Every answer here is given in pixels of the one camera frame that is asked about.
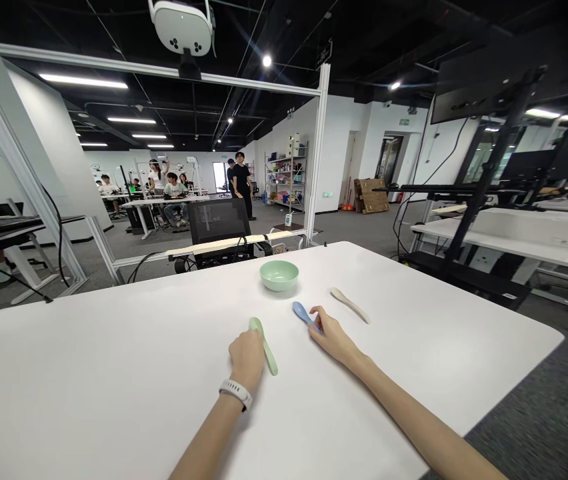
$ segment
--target mint green bowl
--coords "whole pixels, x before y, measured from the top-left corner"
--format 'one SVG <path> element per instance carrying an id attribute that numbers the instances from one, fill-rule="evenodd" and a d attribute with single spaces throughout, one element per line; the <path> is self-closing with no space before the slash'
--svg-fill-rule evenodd
<path id="1" fill-rule="evenodd" d="M 272 260 L 266 262 L 259 269 L 262 283 L 269 290 L 286 291 L 292 289 L 297 283 L 299 270 L 291 262 Z"/>

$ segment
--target hand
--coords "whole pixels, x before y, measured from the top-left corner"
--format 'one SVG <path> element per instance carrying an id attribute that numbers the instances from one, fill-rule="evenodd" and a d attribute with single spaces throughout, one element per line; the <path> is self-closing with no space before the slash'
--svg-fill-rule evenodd
<path id="1" fill-rule="evenodd" d="M 330 356 L 346 368 L 351 369 L 353 362 L 363 355 L 362 352 L 353 343 L 353 340 L 344 333 L 339 322 L 326 313 L 324 307 L 313 307 L 311 309 L 311 313 L 316 312 L 318 315 L 315 319 L 315 324 L 324 332 L 324 335 L 319 334 L 312 325 L 309 325 L 310 336 Z"/>
<path id="2" fill-rule="evenodd" d="M 229 346 L 233 362 L 231 380 L 238 382 L 246 390 L 255 391 L 264 368 L 264 344 L 258 330 L 246 330 L 240 333 Z"/>

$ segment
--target green spoon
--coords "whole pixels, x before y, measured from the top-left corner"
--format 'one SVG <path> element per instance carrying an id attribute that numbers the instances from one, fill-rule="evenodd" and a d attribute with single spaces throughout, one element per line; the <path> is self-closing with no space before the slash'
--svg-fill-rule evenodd
<path id="1" fill-rule="evenodd" d="M 259 318 L 251 317 L 249 320 L 249 328 L 251 330 L 259 330 L 262 334 L 262 338 L 264 339 L 264 353 L 266 354 L 266 361 L 269 363 L 269 369 L 271 370 L 271 375 L 276 376 L 277 372 L 277 364 L 275 363 L 275 358 L 273 356 L 273 352 L 269 347 L 269 344 L 266 343 L 266 336 L 264 336 L 264 328 L 262 328 L 262 322 L 260 322 Z"/>

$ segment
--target forearm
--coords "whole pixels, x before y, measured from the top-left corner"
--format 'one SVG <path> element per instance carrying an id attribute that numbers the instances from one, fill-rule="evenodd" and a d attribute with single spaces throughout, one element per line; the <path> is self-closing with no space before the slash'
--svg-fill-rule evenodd
<path id="1" fill-rule="evenodd" d="M 388 378 L 369 357 L 362 354 L 347 367 L 371 390 L 424 460 L 442 478 L 505 478 L 442 420 Z"/>
<path id="2" fill-rule="evenodd" d="M 240 400 L 221 393 L 169 480 L 214 478 L 242 408 Z"/>

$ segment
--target white watch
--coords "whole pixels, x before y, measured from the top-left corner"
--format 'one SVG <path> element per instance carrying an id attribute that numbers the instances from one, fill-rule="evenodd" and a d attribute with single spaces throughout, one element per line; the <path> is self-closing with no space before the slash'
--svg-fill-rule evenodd
<path id="1" fill-rule="evenodd" d="M 242 412 L 247 411 L 251 408 L 253 403 L 253 397 L 246 388 L 242 387 L 238 382 L 233 380 L 224 380 L 222 385 L 219 387 L 219 392 L 230 393 L 232 396 L 236 397 L 240 402 L 244 404 Z"/>

